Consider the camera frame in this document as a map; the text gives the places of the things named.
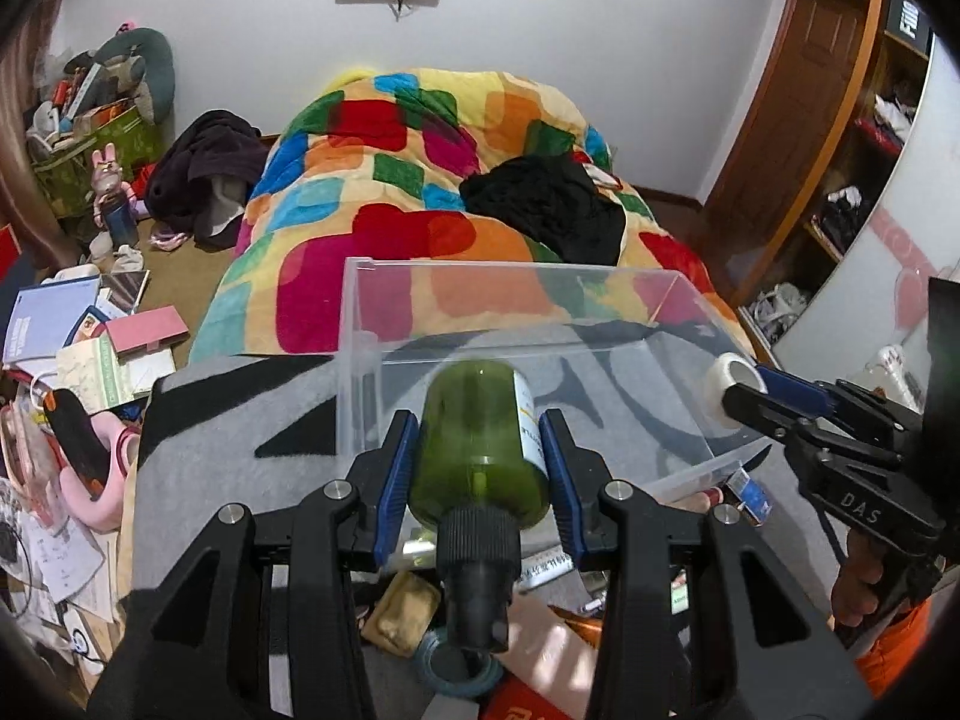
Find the white tape roll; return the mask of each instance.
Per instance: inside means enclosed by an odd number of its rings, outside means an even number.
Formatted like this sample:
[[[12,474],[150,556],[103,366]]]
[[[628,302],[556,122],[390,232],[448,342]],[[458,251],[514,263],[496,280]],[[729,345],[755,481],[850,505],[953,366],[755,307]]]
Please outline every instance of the white tape roll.
[[[743,427],[723,410],[723,393],[728,386],[734,384],[743,384],[761,392],[767,391],[767,386],[752,362],[733,352],[721,354],[704,377],[704,410],[709,418],[728,430],[739,430]]]

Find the green spray bottle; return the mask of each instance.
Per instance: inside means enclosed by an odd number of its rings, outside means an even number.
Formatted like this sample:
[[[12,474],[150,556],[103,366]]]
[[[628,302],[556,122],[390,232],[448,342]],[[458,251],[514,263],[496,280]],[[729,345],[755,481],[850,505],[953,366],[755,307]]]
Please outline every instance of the green spray bottle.
[[[430,384],[410,511],[437,529],[437,572],[450,643],[505,652],[520,576],[520,529],[550,505],[544,450],[526,379],[505,362],[464,360]]]

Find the bed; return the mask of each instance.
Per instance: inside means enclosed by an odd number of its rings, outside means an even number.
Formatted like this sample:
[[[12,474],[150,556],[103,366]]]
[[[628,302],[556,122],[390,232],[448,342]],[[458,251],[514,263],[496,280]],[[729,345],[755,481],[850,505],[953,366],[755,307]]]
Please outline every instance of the bed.
[[[458,188],[512,157],[566,152],[613,173],[611,148],[567,97],[511,74],[422,69],[329,91],[272,148],[191,362],[335,351],[347,257],[558,262],[507,224],[468,214]],[[625,212],[618,266],[680,271],[749,349],[703,263],[617,181],[599,191]],[[458,305],[434,298],[411,298],[414,334],[469,329],[468,295]],[[548,294],[534,303],[550,304]],[[641,322],[649,314],[640,292],[616,295],[611,310]],[[550,311],[563,317],[560,306]]]

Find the pink notebook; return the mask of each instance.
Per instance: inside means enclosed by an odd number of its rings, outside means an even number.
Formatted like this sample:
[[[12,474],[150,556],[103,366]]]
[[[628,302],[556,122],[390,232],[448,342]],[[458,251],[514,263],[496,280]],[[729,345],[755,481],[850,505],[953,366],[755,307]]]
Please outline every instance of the pink notebook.
[[[107,322],[107,335],[117,354],[157,351],[189,334],[184,320],[173,306],[155,308]]]

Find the bottle cap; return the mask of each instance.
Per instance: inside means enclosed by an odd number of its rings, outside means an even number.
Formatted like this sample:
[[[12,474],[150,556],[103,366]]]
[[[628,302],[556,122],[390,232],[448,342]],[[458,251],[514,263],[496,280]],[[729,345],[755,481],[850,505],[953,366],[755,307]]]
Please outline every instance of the bottle cap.
[[[507,651],[507,607],[520,576],[520,527],[496,506],[463,506],[440,518],[437,574],[446,596],[446,630],[464,650]]]

